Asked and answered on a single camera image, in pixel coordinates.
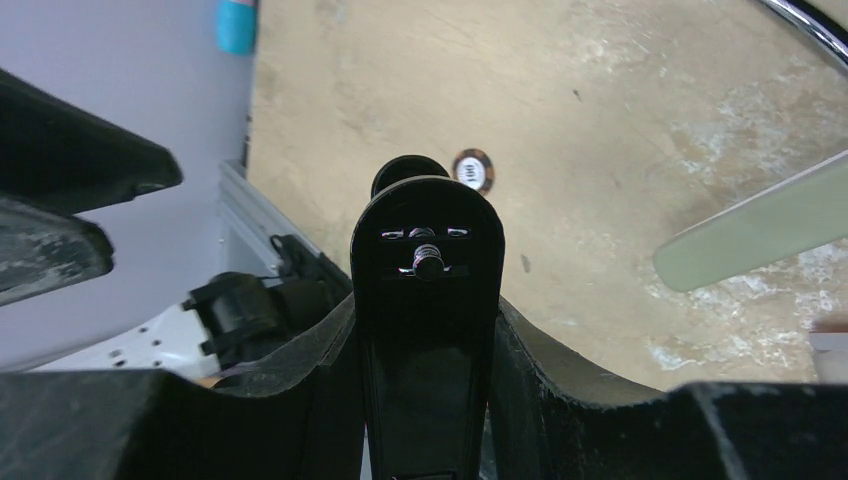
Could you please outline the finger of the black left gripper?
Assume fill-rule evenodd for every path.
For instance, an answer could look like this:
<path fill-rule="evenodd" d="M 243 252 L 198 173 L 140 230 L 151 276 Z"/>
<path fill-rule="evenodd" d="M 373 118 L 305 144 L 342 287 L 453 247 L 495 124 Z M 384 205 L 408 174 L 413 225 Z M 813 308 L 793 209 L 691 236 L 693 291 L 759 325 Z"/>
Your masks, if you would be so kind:
<path fill-rule="evenodd" d="M 1 197 L 1 304 L 110 273 L 114 247 L 96 224 Z"/>
<path fill-rule="evenodd" d="M 179 185 L 165 147 L 1 73 L 1 191 L 63 214 Z"/>

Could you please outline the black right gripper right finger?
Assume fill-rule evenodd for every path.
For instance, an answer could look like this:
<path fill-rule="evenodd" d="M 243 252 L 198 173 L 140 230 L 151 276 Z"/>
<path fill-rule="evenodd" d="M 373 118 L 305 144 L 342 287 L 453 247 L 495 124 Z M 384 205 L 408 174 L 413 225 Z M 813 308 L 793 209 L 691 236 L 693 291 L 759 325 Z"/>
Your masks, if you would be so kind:
<path fill-rule="evenodd" d="M 614 374 L 502 302 L 489 401 L 501 479 L 843 479 L 843 385 Z"/>

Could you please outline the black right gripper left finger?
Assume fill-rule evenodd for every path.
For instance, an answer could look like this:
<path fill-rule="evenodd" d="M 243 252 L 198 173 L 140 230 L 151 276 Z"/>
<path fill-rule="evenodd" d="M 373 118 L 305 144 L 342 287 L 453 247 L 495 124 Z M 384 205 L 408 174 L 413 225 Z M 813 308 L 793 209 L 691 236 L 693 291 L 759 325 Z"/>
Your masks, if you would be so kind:
<path fill-rule="evenodd" d="M 356 479 L 354 301 L 210 389 L 164 370 L 1 378 L 5 479 Z"/>

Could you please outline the black stapler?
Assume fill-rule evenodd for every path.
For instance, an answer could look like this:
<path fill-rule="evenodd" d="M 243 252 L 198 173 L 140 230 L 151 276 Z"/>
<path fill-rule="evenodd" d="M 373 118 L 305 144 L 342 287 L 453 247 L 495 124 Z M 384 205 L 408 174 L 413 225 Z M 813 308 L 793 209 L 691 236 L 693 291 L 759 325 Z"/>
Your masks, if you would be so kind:
<path fill-rule="evenodd" d="M 376 174 L 350 254 L 374 478 L 477 477 L 504 254 L 493 206 L 435 160 Z"/>

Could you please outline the green stapler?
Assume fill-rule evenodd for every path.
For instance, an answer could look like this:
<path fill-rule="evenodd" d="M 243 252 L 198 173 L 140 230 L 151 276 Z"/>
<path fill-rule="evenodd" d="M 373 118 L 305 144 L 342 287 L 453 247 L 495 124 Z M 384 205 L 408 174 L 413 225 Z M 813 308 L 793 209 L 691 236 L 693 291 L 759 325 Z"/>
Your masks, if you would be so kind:
<path fill-rule="evenodd" d="M 847 153 L 824 160 L 675 235 L 653 255 L 688 292 L 847 236 Z"/>

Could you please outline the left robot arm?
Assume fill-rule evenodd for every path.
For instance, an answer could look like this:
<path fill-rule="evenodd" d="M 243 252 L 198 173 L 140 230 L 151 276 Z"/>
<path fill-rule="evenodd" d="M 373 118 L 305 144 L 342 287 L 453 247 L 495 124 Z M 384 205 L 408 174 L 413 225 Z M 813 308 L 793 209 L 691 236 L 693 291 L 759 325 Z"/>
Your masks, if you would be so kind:
<path fill-rule="evenodd" d="M 173 154 L 26 81 L 1 75 L 1 301 L 110 273 L 115 250 L 87 210 L 179 185 Z M 233 226 L 267 252 L 266 276 L 225 271 L 140 325 L 44 364 L 47 371 L 160 368 L 197 382 L 246 370 L 320 322 L 350 279 L 226 174 Z"/>

